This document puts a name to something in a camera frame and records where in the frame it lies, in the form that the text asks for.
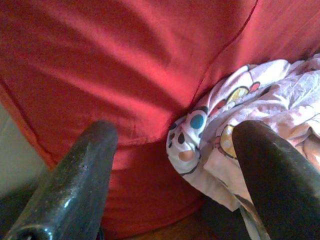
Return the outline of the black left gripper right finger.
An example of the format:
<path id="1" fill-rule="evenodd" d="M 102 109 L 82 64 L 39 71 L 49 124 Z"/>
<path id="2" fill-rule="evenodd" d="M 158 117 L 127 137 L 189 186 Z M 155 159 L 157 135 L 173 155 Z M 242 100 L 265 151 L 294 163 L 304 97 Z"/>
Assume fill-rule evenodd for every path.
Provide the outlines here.
<path id="1" fill-rule="evenodd" d="M 232 132 L 245 184 L 272 240 L 320 238 L 320 173 L 262 121 Z"/>

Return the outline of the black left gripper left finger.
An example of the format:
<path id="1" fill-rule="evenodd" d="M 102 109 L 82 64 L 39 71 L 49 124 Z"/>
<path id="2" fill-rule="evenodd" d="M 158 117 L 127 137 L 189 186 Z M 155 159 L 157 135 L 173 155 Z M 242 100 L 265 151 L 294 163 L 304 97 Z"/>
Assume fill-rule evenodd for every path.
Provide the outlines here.
<path id="1" fill-rule="evenodd" d="M 38 185 L 4 239 L 95 240 L 117 144 L 111 122 L 100 120 L 86 128 Z"/>

